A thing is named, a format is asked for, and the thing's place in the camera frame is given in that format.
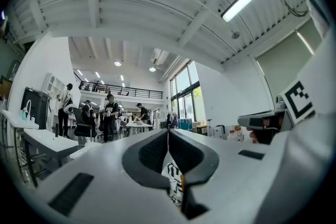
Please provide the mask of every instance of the black rubber pad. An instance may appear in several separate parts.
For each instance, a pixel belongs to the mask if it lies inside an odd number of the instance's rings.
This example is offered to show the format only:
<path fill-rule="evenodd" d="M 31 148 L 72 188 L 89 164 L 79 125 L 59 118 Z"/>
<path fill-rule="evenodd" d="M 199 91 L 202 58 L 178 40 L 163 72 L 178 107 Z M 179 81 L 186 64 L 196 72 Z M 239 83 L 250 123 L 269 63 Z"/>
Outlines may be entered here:
<path fill-rule="evenodd" d="M 49 203 L 49 206 L 62 215 L 68 216 L 84 191 L 88 188 L 93 176 L 79 173 L 74 179 Z"/>
<path fill-rule="evenodd" d="M 263 153 L 253 152 L 253 151 L 247 151 L 247 150 L 242 150 L 238 154 L 242 155 L 242 156 L 245 156 L 245 157 L 249 157 L 249 158 L 253 158 L 253 159 L 258 159 L 260 161 L 264 157 Z"/>

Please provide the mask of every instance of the black slot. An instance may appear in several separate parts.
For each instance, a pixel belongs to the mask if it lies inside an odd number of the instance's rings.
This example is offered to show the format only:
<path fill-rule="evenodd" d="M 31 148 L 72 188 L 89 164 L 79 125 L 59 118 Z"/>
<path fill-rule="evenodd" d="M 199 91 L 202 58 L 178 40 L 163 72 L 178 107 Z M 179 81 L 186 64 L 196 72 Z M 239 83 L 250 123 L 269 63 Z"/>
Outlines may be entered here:
<path fill-rule="evenodd" d="M 253 159 L 258 159 L 260 161 L 264 157 L 264 153 L 247 151 L 247 150 L 242 150 L 238 154 L 242 155 L 242 156 L 245 156 L 245 157 L 249 157 L 249 158 L 253 158 Z"/>
<path fill-rule="evenodd" d="M 84 191 L 88 188 L 93 176 L 79 173 L 74 179 L 49 203 L 49 206 L 64 216 L 68 216 Z"/>

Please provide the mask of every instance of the black machine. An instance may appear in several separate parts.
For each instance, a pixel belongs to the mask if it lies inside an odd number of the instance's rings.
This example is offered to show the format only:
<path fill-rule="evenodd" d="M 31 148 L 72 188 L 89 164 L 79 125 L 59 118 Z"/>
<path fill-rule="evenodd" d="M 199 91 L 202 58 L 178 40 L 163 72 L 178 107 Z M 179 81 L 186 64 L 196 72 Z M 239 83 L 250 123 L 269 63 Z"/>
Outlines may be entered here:
<path fill-rule="evenodd" d="M 51 117 L 51 97 L 43 92 L 26 87 L 21 109 L 26 107 L 29 100 L 31 101 L 30 115 L 35 117 L 35 123 L 39 125 L 40 130 L 46 129 Z"/>

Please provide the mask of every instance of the man in black t-shirt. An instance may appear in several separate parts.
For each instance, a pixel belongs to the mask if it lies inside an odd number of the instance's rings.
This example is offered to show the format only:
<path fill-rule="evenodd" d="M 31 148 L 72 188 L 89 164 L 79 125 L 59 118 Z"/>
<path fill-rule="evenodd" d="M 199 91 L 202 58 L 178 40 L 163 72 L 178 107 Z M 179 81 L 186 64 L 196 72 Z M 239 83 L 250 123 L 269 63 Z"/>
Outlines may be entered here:
<path fill-rule="evenodd" d="M 115 120 L 118 116 L 118 104 L 114 101 L 114 97 L 111 94 L 107 95 L 107 100 L 109 103 L 105 106 L 105 113 L 104 113 L 104 141 L 108 141 L 108 132 L 109 132 L 109 125 L 114 127 Z"/>
<path fill-rule="evenodd" d="M 141 103 L 138 103 L 136 105 L 139 109 L 140 109 L 140 120 L 144 123 L 144 124 L 147 124 L 147 121 L 148 121 L 148 110 L 142 106 Z"/>

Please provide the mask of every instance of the white pillar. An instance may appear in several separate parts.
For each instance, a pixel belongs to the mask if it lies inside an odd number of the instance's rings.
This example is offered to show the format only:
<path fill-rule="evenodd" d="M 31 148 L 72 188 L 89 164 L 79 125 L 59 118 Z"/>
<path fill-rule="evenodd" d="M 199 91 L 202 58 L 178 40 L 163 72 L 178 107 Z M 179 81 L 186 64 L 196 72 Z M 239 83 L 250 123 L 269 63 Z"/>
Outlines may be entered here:
<path fill-rule="evenodd" d="M 99 111 L 105 109 L 104 104 L 105 104 L 105 98 L 100 99 Z"/>

